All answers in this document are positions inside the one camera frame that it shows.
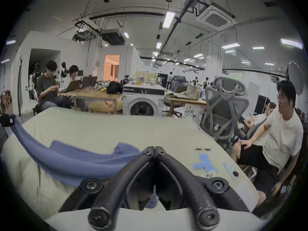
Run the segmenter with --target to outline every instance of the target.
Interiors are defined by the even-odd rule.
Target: ceiling
[[[238,22],[236,32],[235,30],[225,30],[221,34],[222,45],[236,41],[240,44],[239,47],[235,48],[234,55],[223,53],[224,66],[247,66],[241,62],[249,61],[250,66],[253,67],[274,68],[284,71],[291,60],[298,61],[299,64],[306,66],[303,50],[286,47],[280,43],[280,38],[297,41],[300,41],[300,39],[292,23],[287,20],[278,6],[267,7],[264,4],[264,2],[270,1],[272,0],[213,0],[226,10],[229,10],[229,5],[235,20]],[[29,5],[30,11],[25,12],[13,28],[11,34],[16,35],[14,39],[17,40],[17,44],[9,45],[6,54],[8,56],[16,54],[16,50],[29,30],[52,33],[71,39],[77,29],[74,27],[76,19],[80,19],[80,15],[83,14],[88,2],[89,0],[34,0]],[[184,2],[185,0],[173,0],[169,4],[169,10],[179,16]],[[96,16],[120,11],[166,13],[167,8],[168,2],[166,0],[110,0],[108,3],[103,0],[91,0],[85,10],[85,15]],[[262,17],[270,19],[257,22],[258,18]],[[111,29],[119,27],[117,20],[124,23],[124,27],[123,29],[120,28],[120,31],[129,34],[125,44],[134,44],[140,56],[152,56],[151,54],[156,46],[157,34],[160,34],[159,42],[164,43],[171,30],[170,27],[159,31],[160,22],[164,21],[164,17],[158,16],[102,17],[97,19],[96,23],[102,28]],[[204,35],[196,39],[195,37],[200,33]],[[177,25],[164,50],[174,52],[176,56],[181,54],[178,58],[175,58],[179,61],[192,57],[199,52],[206,55],[211,40],[204,41],[201,45],[197,43],[216,33],[218,32],[214,29],[197,22],[195,14],[187,12],[181,23]],[[187,42],[191,42],[191,47],[186,45]],[[265,49],[253,50],[253,46],[264,46]],[[265,62],[273,63],[274,66],[265,65]],[[203,65],[205,61],[196,60],[193,64]]]

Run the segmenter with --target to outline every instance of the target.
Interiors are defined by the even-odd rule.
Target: small blue object
[[[217,172],[217,169],[213,167],[211,160],[209,159],[207,154],[200,153],[199,159],[201,163],[193,164],[194,170],[204,168],[206,171],[216,171]]]

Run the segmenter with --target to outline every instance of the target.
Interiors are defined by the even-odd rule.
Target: hand
[[[278,193],[279,189],[281,188],[281,185],[282,185],[282,182],[277,182],[275,184],[275,186],[273,187],[273,189],[271,191],[272,192],[272,196],[275,196]]]
[[[240,145],[242,145],[242,144],[246,145],[246,146],[244,147],[244,150],[246,150],[246,149],[248,149],[249,147],[251,147],[252,141],[251,141],[251,140],[240,141]]]

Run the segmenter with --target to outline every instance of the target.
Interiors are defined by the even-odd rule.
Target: jeans
[[[56,96],[48,99],[42,103],[42,110],[46,110],[50,107],[61,107],[71,109],[71,103],[69,97]]]

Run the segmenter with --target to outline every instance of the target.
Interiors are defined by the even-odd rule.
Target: open laptop
[[[60,92],[64,92],[64,93],[67,93],[67,92],[70,92],[72,90],[76,90],[77,87],[79,86],[79,84],[81,83],[81,80],[73,80],[71,81],[69,84],[68,84],[68,87]]]
[[[94,87],[96,84],[97,76],[84,77],[82,80],[82,88]]]

